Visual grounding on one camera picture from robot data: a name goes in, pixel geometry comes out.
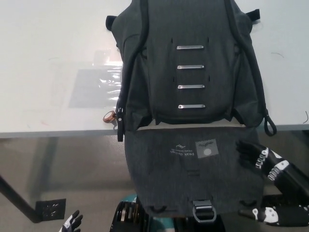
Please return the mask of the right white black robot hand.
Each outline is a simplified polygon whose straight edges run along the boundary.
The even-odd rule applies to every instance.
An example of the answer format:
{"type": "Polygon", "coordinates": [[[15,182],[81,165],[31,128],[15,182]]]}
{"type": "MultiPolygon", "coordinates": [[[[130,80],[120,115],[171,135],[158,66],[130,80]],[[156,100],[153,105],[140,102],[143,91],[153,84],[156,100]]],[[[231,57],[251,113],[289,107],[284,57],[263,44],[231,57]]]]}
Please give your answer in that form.
{"type": "Polygon", "coordinates": [[[281,192],[265,196],[258,206],[239,210],[239,215],[274,227],[307,227],[309,178],[269,147],[246,140],[236,146],[240,163],[259,172],[281,192]]]}

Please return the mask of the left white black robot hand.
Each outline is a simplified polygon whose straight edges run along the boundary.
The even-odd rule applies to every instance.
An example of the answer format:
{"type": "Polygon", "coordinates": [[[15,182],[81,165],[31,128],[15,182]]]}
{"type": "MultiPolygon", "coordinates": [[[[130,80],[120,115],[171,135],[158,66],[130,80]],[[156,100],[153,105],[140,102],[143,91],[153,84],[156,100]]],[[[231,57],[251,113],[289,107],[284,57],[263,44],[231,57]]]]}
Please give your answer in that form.
{"type": "Polygon", "coordinates": [[[80,215],[80,211],[75,211],[61,226],[59,232],[81,232],[79,228],[82,223],[83,215],[80,215]]]}

